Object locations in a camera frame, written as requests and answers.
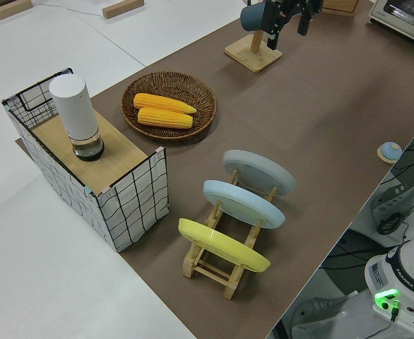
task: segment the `dark blue mug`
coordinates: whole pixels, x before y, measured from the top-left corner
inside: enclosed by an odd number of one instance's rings
[[[243,29],[247,32],[252,30],[260,30],[264,9],[265,1],[244,7],[240,13],[240,23],[242,24]]]

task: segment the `white table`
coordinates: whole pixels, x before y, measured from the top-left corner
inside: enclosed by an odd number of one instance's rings
[[[98,13],[99,1],[72,3],[34,1],[0,21],[0,338],[193,338],[50,188],[1,100],[66,67],[96,95],[238,18],[243,3],[149,0],[109,20],[64,8]]]

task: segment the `wire grid box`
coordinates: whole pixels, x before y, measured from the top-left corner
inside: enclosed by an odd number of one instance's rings
[[[49,92],[53,78],[40,81],[2,101],[31,158],[61,198],[115,250],[123,251],[169,213],[166,150],[158,148],[143,162],[111,183],[98,196],[33,132],[58,111]]]

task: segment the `toaster oven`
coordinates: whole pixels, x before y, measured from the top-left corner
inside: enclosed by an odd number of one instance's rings
[[[414,0],[376,0],[370,18],[414,39]]]

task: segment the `plate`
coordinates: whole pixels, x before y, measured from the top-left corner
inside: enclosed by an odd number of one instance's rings
[[[284,214],[264,198],[226,182],[207,180],[203,187],[204,196],[219,209],[250,225],[263,220],[262,228],[278,228],[285,222]]]
[[[256,153],[245,150],[228,150],[224,153],[223,164],[232,174],[238,171],[238,182],[263,194],[270,194],[278,187],[277,196],[289,194],[297,187],[295,178],[285,168]]]
[[[136,93],[162,95],[180,100],[196,108],[193,127],[190,129],[167,129],[138,123],[138,109],[134,107]],[[212,90],[197,78],[188,74],[161,71],[141,76],[131,83],[122,95],[122,115],[138,132],[165,141],[181,141],[205,131],[216,114],[216,97]]]
[[[264,272],[270,261],[241,242],[188,219],[179,219],[179,232],[190,242],[253,272]]]

